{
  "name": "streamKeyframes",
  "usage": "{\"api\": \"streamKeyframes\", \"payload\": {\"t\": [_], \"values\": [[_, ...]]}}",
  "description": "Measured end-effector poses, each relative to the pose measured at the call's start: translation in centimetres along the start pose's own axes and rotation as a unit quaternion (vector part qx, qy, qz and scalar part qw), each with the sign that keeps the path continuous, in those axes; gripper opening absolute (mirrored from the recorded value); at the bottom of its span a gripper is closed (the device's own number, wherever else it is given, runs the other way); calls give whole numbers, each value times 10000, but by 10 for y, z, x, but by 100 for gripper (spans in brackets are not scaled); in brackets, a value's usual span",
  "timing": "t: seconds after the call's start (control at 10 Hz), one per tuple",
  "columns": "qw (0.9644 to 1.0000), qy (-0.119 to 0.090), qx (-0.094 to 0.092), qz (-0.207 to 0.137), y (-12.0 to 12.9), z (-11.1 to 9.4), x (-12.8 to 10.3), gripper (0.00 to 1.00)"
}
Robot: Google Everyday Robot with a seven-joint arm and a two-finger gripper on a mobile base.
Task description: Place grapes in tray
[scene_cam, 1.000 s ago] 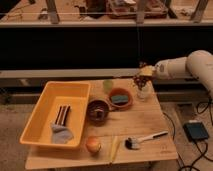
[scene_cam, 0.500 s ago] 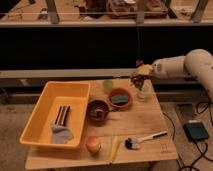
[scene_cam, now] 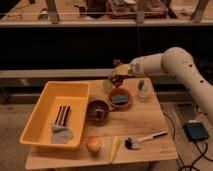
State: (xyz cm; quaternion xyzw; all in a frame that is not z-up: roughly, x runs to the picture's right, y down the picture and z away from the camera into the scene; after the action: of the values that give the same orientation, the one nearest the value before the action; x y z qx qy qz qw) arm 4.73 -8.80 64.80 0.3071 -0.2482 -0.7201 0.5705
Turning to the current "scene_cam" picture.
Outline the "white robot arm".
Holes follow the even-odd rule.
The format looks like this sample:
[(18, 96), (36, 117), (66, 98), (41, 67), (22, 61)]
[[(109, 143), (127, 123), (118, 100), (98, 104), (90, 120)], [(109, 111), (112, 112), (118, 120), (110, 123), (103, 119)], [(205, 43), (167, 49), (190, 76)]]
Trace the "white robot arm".
[(150, 77), (170, 75), (189, 92), (213, 125), (213, 85), (198, 71), (190, 53), (180, 47), (172, 47), (163, 53), (134, 58), (112, 70), (113, 75)]

